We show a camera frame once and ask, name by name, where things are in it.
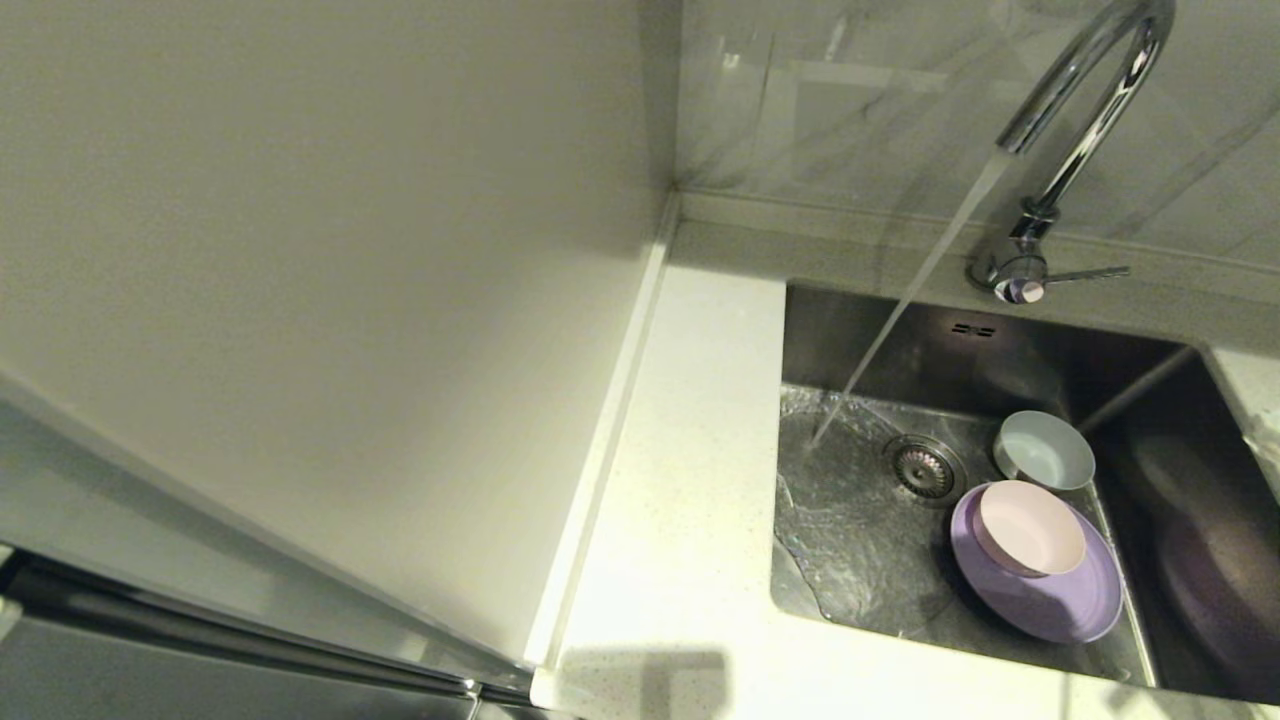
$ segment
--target faucet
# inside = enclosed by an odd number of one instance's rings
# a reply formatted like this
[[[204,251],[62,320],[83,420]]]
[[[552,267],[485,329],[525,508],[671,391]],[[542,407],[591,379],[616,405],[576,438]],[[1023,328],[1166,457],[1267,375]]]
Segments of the faucet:
[[[1133,44],[1116,73],[1112,90],[1093,111],[1093,120],[1076,137],[1062,165],[1038,196],[1021,200],[1021,218],[1009,237],[995,238],[969,265],[969,281],[1015,304],[1036,302],[1053,283],[1111,278],[1129,274],[1129,268],[1105,268],[1051,275],[1041,243],[1059,218],[1057,202],[1093,156],[1143,81],[1174,27],[1175,0],[1115,0],[1080,31],[1057,61],[1041,78],[996,145],[1023,155],[1039,138],[1050,120],[1080,81],[1121,37],[1133,33]]]

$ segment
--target countertop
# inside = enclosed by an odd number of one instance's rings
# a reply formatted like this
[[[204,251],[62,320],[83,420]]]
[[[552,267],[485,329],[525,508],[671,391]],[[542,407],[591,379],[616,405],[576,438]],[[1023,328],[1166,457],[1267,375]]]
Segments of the countertop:
[[[918,255],[682,224],[558,657],[535,675],[536,703],[590,720],[1280,719],[1277,707],[956,652],[796,618],[773,605],[786,281],[879,292],[909,277]],[[922,300],[998,311],[957,282],[960,266],[960,258],[945,260]],[[1064,292],[1036,311],[1192,341],[1239,419],[1280,407],[1280,348],[1268,345],[1277,342],[1276,307],[1148,287],[1158,284],[1130,283],[1092,300]],[[1148,300],[1162,307],[1130,306],[1124,297],[1116,305],[1116,293],[1125,292],[1156,293]]]

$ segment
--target plate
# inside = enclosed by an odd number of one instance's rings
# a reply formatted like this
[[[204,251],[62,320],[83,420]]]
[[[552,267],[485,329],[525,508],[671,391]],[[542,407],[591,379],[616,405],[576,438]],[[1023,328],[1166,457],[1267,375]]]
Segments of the plate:
[[[978,486],[965,493],[951,515],[951,548],[974,592],[1001,618],[1041,639],[1075,644],[1107,634],[1124,610],[1124,585],[1097,528],[1073,507],[1084,529],[1084,562],[1061,575],[1015,575],[987,556],[973,533],[977,500],[984,489]]]

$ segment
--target drain strainer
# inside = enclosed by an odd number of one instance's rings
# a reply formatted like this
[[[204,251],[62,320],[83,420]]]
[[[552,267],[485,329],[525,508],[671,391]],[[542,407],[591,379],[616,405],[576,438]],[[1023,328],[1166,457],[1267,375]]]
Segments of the drain strainer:
[[[964,487],[964,468],[951,450],[924,436],[900,436],[884,446],[897,482],[924,500],[946,500]]]

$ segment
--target running water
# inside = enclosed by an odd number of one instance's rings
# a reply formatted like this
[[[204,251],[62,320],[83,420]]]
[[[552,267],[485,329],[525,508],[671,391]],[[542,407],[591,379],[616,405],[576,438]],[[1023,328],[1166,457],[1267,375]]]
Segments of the running water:
[[[858,384],[858,379],[863,377],[863,373],[867,372],[867,366],[872,364],[872,359],[876,357],[876,351],[884,343],[884,338],[888,337],[890,331],[892,331],[893,325],[897,324],[897,319],[902,316],[902,311],[911,304],[915,293],[920,292],[920,287],[927,279],[929,279],[929,274],[933,273],[933,268],[936,268],[938,261],[942,260],[947,249],[951,247],[956,236],[960,234],[964,224],[969,222],[969,217],[973,215],[975,209],[978,209],[978,204],[982,202],[982,199],[991,192],[991,188],[995,187],[1000,176],[1005,174],[1005,170],[1009,168],[1010,163],[1012,163],[1014,158],[1016,158],[1016,155],[1000,147],[992,151],[991,159],[987,160],[987,167],[984,167],[982,173],[978,174],[978,179],[973,183],[973,187],[969,188],[969,195],[965,196],[964,202],[960,204],[960,209],[956,210],[955,217],[951,218],[951,224],[947,225],[947,229],[942,233],[942,237],[938,238],[938,242],[933,246],[929,256],[924,259],[924,264],[920,265],[919,270],[916,270],[915,278],[911,279],[911,284],[906,286],[906,292],[902,293],[902,299],[897,301],[896,306],[893,306],[893,311],[888,314],[888,320],[884,320],[884,327],[882,327],[879,334],[876,336],[876,341],[872,342],[869,348],[867,348],[863,359],[858,361],[858,368],[854,369],[854,374],[849,377],[849,382],[845,383],[845,389],[840,393],[840,402],[832,406],[831,413],[827,413],[822,425],[818,427],[818,432],[814,433],[813,439],[809,441],[810,450],[818,447],[818,443],[822,441],[822,436],[826,434],[827,428],[829,428],[831,423],[836,419],[836,413],[838,413],[840,407],[849,400],[849,395],[854,391],[854,386]]]

